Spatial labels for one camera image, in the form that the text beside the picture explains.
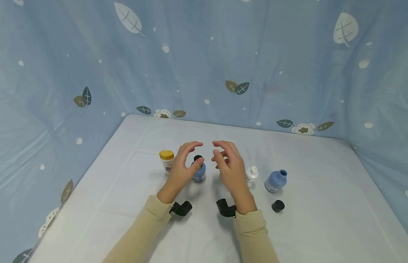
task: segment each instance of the gold cap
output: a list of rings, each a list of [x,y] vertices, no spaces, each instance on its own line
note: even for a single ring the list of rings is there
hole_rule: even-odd
[[[175,155],[173,154],[171,150],[162,150],[160,152],[160,159],[162,160],[170,160],[173,158],[175,158]]]

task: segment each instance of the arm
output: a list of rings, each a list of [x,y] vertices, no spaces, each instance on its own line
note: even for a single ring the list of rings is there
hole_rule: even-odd
[[[223,182],[236,204],[236,218],[233,224],[243,263],[279,263],[268,237],[262,211],[256,208],[253,195],[246,185],[245,164],[239,151],[231,142],[213,141],[213,144],[224,149],[223,152],[215,149],[211,160],[217,163],[216,168],[220,169]]]
[[[143,262],[157,235],[170,220],[173,202],[162,203],[156,195],[149,196],[135,222],[116,243],[103,263]]]
[[[202,143],[195,141],[180,147],[167,182],[157,195],[148,197],[135,222],[110,250],[103,263],[142,263],[145,260],[157,235],[171,219],[169,211],[174,199],[204,162],[201,157],[188,169],[185,166],[188,153],[193,152],[197,146],[202,146]]]

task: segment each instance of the left hand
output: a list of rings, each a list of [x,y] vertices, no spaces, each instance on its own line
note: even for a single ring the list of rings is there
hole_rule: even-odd
[[[179,192],[191,181],[195,172],[199,170],[204,162],[204,158],[197,159],[189,168],[186,167],[186,157],[195,147],[203,146],[203,143],[191,141],[180,146],[179,151],[173,161],[172,171],[165,185],[157,193],[157,198],[164,204],[174,201]]]

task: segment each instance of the blue curtain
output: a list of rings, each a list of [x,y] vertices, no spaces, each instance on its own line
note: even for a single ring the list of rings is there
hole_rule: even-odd
[[[408,232],[408,0],[0,0],[0,262],[127,114],[353,146]]]

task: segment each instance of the sleeve cuff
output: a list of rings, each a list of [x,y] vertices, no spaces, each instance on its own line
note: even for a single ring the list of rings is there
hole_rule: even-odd
[[[265,227],[267,224],[261,210],[251,211],[246,215],[239,214],[236,211],[236,218],[234,219],[237,230],[242,233],[254,232]]]
[[[151,195],[148,197],[144,208],[156,216],[159,220],[171,217],[169,211],[171,210],[174,202],[170,204],[163,204],[156,195]]]

